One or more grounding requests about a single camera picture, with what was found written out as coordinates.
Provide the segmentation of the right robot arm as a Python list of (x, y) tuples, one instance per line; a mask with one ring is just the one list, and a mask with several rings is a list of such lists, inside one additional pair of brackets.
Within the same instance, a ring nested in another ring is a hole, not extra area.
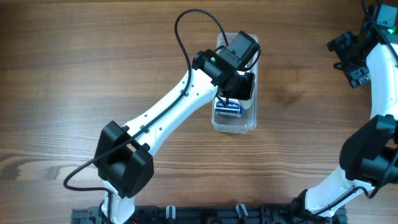
[(351, 87), (371, 84), (371, 116), (343, 144), (338, 167), (320, 184), (305, 189), (286, 206), (287, 223), (337, 223), (337, 211), (364, 194), (373, 199), (397, 183), (397, 6), (361, 3), (364, 20), (358, 35), (347, 32), (327, 47), (335, 52)]

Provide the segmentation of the white Hansaplast plaster box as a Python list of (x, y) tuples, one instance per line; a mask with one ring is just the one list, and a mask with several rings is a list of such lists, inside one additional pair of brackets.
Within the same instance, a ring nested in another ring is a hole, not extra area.
[(236, 100), (229, 100), (228, 103), (216, 99), (214, 102), (214, 112), (219, 115), (232, 116), (240, 118), (243, 113), (243, 107)]

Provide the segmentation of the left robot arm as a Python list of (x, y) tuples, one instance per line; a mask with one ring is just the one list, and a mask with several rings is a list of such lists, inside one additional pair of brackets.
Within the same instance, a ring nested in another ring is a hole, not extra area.
[(217, 96), (250, 100), (255, 75), (250, 69), (260, 50), (199, 51), (188, 61), (182, 81), (144, 114), (101, 131), (94, 165), (107, 191), (102, 211), (111, 223), (125, 223), (134, 198), (154, 175), (154, 157), (164, 141), (197, 109)]

